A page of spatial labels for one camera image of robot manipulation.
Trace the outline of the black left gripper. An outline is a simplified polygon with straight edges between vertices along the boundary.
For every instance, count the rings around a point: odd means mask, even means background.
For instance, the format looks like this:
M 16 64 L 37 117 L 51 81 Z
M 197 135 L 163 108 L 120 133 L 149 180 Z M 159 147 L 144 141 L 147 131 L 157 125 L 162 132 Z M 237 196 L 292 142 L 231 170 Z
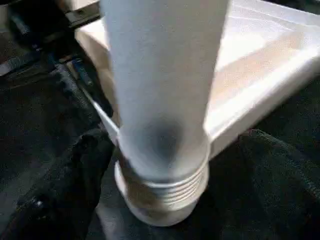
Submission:
M 108 117 L 114 115 L 112 104 L 105 97 L 93 65 L 75 39 L 75 31 L 102 17 L 96 1 L 72 10 L 65 0 L 2 0 L 1 18 L 14 38 L 29 49 L 24 56 L 11 57 L 0 65 L 0 75 L 11 73 L 49 55 L 55 86 L 84 122 L 99 122 L 98 103 Z

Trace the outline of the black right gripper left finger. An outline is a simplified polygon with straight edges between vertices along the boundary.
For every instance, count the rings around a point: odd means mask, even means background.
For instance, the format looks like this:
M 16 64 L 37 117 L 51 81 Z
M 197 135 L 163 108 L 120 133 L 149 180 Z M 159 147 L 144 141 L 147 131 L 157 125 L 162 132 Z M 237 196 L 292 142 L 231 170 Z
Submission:
M 0 238 L 86 239 L 114 148 L 105 130 L 81 135 L 18 200 Z

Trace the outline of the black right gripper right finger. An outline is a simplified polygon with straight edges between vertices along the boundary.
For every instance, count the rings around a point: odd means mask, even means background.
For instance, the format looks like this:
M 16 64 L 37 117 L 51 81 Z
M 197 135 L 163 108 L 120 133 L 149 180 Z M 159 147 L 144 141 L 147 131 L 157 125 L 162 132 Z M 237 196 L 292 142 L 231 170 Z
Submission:
M 320 238 L 320 166 L 261 130 L 238 137 L 251 181 L 268 219 L 285 240 Z

